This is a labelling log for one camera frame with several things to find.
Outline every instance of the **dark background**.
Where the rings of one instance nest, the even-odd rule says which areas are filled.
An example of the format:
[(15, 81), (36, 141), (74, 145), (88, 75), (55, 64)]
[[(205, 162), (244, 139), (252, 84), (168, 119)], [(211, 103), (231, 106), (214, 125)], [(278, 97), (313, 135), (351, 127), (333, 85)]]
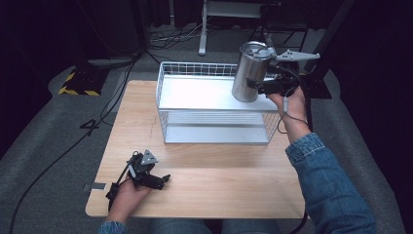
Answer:
[[(0, 158), (52, 97), (48, 84), (61, 70), (73, 64), (88, 67), (87, 59), (130, 55), (145, 48), (150, 22), (169, 23), (168, 0), (79, 2), (83, 10), (73, 0), (1, 2)], [(318, 29), (328, 28), (345, 1), (315, 2), (304, 4), (318, 11), (310, 19), (311, 27)], [(202, 0), (185, 3), (174, 0), (177, 27), (201, 20), (201, 10), (191, 9), (201, 9)], [(341, 99), (394, 191), (407, 233), (413, 232), (407, 219), (413, 207), (412, 4), (356, 1), (314, 71), (319, 78), (328, 69), (337, 76)]]

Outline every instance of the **hand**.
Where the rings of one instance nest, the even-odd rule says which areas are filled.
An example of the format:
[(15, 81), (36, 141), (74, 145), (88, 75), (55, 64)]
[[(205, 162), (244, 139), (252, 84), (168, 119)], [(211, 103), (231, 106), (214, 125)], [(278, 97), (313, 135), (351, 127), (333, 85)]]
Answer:
[(126, 223), (131, 214), (136, 210), (140, 201), (143, 200), (152, 188), (138, 186), (134, 187), (133, 181), (127, 176), (127, 180), (119, 187), (118, 194), (113, 201), (112, 208), (106, 221), (118, 221)]
[(281, 115), (282, 121), (285, 124), (289, 142), (292, 143), (296, 139), (303, 137), (311, 132), (307, 124), (305, 123), (305, 98), (300, 87), (298, 87), (295, 90), (294, 94), (287, 99), (287, 113), (284, 113), (283, 111), (284, 97), (278, 94), (273, 94), (268, 95), (268, 98), (273, 101), (279, 109), (279, 114)]

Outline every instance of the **white wire basket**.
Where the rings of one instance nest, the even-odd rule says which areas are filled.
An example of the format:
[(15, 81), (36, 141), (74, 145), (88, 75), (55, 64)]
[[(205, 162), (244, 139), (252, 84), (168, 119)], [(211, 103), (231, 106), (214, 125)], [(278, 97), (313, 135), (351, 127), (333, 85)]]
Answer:
[(277, 106), (265, 96), (236, 100), (236, 72), (236, 64), (162, 62), (156, 100), (164, 142), (268, 144), (280, 120)]

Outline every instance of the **white stand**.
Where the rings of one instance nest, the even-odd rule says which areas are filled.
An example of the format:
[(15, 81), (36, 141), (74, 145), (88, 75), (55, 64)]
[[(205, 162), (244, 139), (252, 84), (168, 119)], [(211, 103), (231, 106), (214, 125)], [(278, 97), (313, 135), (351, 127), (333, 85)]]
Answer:
[(207, 52), (207, 16), (259, 19), (261, 17), (259, 13), (261, 5), (256, 3), (208, 2), (204, 0), (203, 29), (198, 54), (204, 56)]

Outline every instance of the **chair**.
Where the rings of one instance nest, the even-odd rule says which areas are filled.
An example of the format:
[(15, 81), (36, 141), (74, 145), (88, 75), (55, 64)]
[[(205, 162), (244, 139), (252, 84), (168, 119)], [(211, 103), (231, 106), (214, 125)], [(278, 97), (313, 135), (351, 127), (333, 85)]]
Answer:
[(302, 32), (302, 37), (299, 46), (288, 46), (288, 48), (299, 48), (299, 51), (303, 49), (304, 41), (307, 37), (309, 29), (306, 19), (301, 13), (295, 1), (268, 1), (267, 4), (260, 7), (261, 18), (258, 26), (253, 30), (249, 40), (259, 32), (259, 41), (266, 42), (264, 36), (265, 33), (288, 33), (288, 37), (282, 42), (281, 45), (275, 45), (275, 47), (285, 48), (285, 43), (296, 32)]

